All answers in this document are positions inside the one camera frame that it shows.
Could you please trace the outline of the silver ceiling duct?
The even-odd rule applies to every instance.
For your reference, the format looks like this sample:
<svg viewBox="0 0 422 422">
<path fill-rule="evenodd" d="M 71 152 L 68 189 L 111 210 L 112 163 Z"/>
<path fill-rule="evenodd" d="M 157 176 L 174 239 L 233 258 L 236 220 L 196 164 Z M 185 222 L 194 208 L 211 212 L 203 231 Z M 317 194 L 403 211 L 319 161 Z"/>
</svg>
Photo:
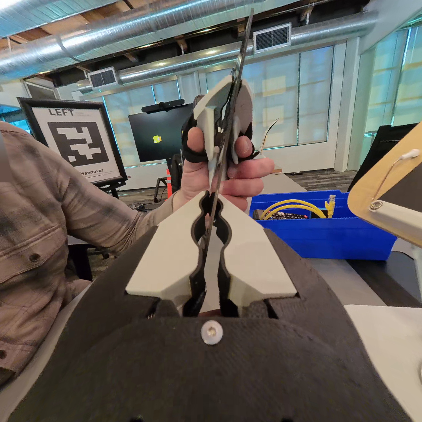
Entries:
<svg viewBox="0 0 422 422">
<path fill-rule="evenodd" d="M 204 33 L 254 9 L 254 19 L 287 1 L 157 1 L 130 11 L 50 35 L 11 51 L 1 50 L 1 83 L 77 66 L 81 63 L 190 33 Z M 421 11 L 421 1 L 370 1 L 361 13 L 329 19 L 292 31 L 291 45 L 367 36 L 363 51 Z"/>
</svg>

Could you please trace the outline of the ceiling air vent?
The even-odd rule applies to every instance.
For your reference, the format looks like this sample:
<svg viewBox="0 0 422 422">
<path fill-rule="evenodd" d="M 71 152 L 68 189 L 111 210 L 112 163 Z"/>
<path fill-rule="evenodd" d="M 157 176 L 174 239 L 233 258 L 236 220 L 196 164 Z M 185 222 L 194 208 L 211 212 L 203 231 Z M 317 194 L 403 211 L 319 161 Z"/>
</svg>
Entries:
<svg viewBox="0 0 422 422">
<path fill-rule="evenodd" d="M 253 34 L 254 53 L 267 52 L 291 46 L 292 23 L 285 23 Z"/>
<path fill-rule="evenodd" d="M 87 77 L 92 86 L 92 90 L 100 90 L 108 87 L 121 85 L 118 72 L 114 67 L 107 67 L 97 71 L 88 72 Z"/>
</svg>

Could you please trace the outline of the thin black plastic strip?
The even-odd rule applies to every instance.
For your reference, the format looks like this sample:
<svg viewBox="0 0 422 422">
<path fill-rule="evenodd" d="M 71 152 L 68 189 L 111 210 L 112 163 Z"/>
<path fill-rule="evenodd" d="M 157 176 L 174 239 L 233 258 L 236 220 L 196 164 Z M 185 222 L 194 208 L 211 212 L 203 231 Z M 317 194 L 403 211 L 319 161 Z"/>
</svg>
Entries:
<svg viewBox="0 0 422 422">
<path fill-rule="evenodd" d="M 229 161 L 228 147 L 229 147 L 229 138 L 230 138 L 230 125 L 233 122 L 233 115 L 235 109 L 235 103 L 239 94 L 241 83 L 246 83 L 242 81 L 242 71 L 244 68 L 244 61 L 246 57 L 248 40 L 251 31 L 252 18 L 254 14 L 254 9 L 251 9 L 250 16 L 247 21 L 245 36 L 242 41 L 239 54 L 236 59 L 235 66 L 231 72 L 233 77 L 233 83 L 231 91 L 229 94 L 228 101 L 224 106 L 221 117 L 216 123 L 216 140 L 215 140 L 215 153 L 217 155 L 216 164 L 214 166 L 208 165 L 209 173 L 209 182 L 213 183 L 214 178 L 216 178 L 215 191 L 213 194 L 210 194 L 210 199 L 212 199 L 212 207 L 209 211 L 210 221 L 206 229 L 205 238 L 204 238 L 204 248 L 203 256 L 206 258 L 208 253 L 208 247 L 211 239 L 212 227 L 214 224 L 218 196 L 220 191 L 220 185 L 222 181 L 227 179 L 227 162 Z"/>
</svg>

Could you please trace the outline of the blue plastic bin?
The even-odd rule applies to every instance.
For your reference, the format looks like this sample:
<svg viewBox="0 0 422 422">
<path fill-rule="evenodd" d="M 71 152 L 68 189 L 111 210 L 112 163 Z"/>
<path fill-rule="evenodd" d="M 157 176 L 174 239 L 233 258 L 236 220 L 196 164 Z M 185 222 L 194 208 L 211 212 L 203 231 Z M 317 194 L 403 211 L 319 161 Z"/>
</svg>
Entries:
<svg viewBox="0 0 422 422">
<path fill-rule="evenodd" d="M 386 261 L 397 237 L 354 215 L 347 204 L 349 193 L 328 190 L 261 194 L 252 198 L 249 215 L 252 217 L 255 210 L 263 211 L 273 203 L 288 199 L 307 201 L 325 209 L 324 203 L 330 195 L 336 195 L 334 215 L 330 219 L 310 217 L 305 210 L 289 209 L 286 212 L 304 214 L 308 218 L 258 220 L 258 223 L 304 258 Z"/>
</svg>

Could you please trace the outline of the black wall screen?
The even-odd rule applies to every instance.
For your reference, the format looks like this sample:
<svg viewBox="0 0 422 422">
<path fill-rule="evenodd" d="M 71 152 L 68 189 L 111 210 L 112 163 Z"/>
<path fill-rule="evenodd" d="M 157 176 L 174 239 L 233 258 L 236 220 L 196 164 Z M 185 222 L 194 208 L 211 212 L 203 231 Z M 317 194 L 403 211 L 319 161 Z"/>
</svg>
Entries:
<svg viewBox="0 0 422 422">
<path fill-rule="evenodd" d="M 191 116 L 193 104 L 168 111 L 128 116 L 140 162 L 170 160 L 182 148 L 182 126 Z"/>
</svg>

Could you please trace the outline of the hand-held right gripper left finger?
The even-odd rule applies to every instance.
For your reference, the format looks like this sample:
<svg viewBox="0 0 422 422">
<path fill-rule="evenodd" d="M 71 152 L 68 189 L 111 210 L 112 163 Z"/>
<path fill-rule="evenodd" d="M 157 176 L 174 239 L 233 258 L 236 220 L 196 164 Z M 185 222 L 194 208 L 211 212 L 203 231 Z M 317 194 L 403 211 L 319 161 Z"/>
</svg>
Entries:
<svg viewBox="0 0 422 422">
<path fill-rule="evenodd" d="M 129 295 L 173 303 L 184 317 L 196 317 L 206 294 L 205 216 L 209 192 L 196 195 L 155 229 L 127 286 Z"/>
</svg>

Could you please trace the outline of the black video bar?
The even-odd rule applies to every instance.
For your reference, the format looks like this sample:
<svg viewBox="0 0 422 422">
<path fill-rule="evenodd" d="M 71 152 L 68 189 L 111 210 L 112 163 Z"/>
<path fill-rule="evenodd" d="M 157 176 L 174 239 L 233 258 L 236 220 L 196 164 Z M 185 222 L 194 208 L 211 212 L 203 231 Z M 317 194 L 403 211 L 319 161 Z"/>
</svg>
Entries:
<svg viewBox="0 0 422 422">
<path fill-rule="evenodd" d="M 172 109 L 179 108 L 183 106 L 184 104 L 185 104 L 184 99 L 173 100 L 169 102 L 160 102 L 154 105 L 144 106 L 141 108 L 141 111 L 142 113 L 147 113 L 147 114 L 157 113 L 161 111 L 168 112 Z"/>
</svg>

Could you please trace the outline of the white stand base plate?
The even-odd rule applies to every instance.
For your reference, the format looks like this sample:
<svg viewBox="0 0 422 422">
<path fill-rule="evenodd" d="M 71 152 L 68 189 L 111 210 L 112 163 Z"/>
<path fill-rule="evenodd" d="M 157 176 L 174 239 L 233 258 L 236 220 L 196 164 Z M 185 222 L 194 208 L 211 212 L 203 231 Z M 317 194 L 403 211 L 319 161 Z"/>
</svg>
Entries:
<svg viewBox="0 0 422 422">
<path fill-rule="evenodd" d="M 382 378 L 409 417 L 422 420 L 422 309 L 346 305 Z"/>
</svg>

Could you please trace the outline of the framed tag poster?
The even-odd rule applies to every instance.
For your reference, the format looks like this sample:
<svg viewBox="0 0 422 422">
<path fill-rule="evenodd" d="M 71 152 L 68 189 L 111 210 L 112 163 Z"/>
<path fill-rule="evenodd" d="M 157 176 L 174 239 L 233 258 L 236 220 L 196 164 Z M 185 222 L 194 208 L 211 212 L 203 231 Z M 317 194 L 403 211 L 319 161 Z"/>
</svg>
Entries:
<svg viewBox="0 0 422 422">
<path fill-rule="evenodd" d="M 126 184 L 119 147 L 102 102 L 17 98 L 31 133 L 103 191 Z"/>
</svg>

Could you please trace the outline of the black mesh chair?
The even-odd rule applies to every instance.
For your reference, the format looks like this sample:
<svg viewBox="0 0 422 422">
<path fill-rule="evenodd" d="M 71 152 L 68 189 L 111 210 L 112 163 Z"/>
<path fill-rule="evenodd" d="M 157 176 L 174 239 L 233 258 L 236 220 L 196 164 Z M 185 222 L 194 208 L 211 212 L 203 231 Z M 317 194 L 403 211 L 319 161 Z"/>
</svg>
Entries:
<svg viewBox="0 0 422 422">
<path fill-rule="evenodd" d="M 352 180 L 347 192 L 356 184 L 378 161 L 380 161 L 394 146 L 398 144 L 418 124 L 400 126 L 383 125 L 378 128 L 374 141 L 363 160 L 362 165 Z"/>
</svg>

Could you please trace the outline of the yellow item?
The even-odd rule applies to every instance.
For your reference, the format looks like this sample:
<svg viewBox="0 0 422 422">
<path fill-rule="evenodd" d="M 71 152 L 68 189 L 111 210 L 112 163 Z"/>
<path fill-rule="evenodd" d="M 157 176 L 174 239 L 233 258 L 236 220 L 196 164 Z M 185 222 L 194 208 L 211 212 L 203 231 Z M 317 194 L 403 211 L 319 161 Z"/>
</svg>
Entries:
<svg viewBox="0 0 422 422">
<path fill-rule="evenodd" d="M 310 217 L 316 216 L 319 219 L 330 219 L 334 215 L 336 195 L 330 195 L 328 201 L 325 201 L 325 209 L 318 208 L 316 205 L 303 200 L 288 199 L 273 203 L 263 211 L 255 210 L 255 219 L 266 220 L 292 220 L 307 219 L 304 214 L 286 212 L 289 209 L 305 210 L 309 212 Z"/>
</svg>

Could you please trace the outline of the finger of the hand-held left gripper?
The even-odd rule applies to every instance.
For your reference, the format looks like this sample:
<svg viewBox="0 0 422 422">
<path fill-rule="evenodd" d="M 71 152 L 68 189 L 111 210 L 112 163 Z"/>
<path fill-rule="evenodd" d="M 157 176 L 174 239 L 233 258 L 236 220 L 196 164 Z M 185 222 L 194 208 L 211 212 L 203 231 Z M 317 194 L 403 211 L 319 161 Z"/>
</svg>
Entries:
<svg viewBox="0 0 422 422">
<path fill-rule="evenodd" d="M 197 122 L 197 127 L 203 132 L 205 153 L 210 166 L 216 164 L 216 123 L 221 117 L 221 112 L 228 101 L 232 83 L 233 77 L 231 75 L 224 77 L 213 89 L 203 96 L 193 109 L 193 117 Z"/>
<path fill-rule="evenodd" d="M 230 138 L 228 154 L 229 159 L 237 165 L 239 156 L 235 150 L 235 142 L 240 136 L 252 138 L 253 105 L 252 92 L 248 83 L 241 83 L 239 94 L 235 103 L 233 122 L 230 125 Z"/>
</svg>

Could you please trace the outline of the person's left hand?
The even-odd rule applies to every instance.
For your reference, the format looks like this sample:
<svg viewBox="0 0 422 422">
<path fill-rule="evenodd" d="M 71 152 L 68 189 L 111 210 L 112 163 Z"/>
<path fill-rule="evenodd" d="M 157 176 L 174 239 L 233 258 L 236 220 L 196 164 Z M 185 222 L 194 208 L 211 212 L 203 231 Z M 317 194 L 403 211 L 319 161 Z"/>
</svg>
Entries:
<svg viewBox="0 0 422 422">
<path fill-rule="evenodd" d="M 264 186 L 262 178 L 274 169 L 274 161 L 266 157 L 242 161 L 237 165 L 231 162 L 227 168 L 227 179 L 221 183 L 220 194 L 244 212 L 248 205 L 247 199 L 261 193 Z M 181 188 L 173 196 L 173 211 L 203 191 L 213 192 L 214 185 L 215 182 L 210 187 L 207 163 L 185 160 Z"/>
</svg>

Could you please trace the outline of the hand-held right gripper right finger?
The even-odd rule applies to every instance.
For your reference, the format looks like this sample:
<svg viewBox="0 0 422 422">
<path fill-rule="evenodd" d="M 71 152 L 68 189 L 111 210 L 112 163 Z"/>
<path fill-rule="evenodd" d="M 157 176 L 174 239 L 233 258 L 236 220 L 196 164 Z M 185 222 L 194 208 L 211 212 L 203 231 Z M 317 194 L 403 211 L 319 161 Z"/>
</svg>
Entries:
<svg viewBox="0 0 422 422">
<path fill-rule="evenodd" d="M 217 274 L 222 316 L 237 317 L 253 302 L 297 294 L 264 228 L 222 196 L 216 234 L 223 244 Z"/>
</svg>

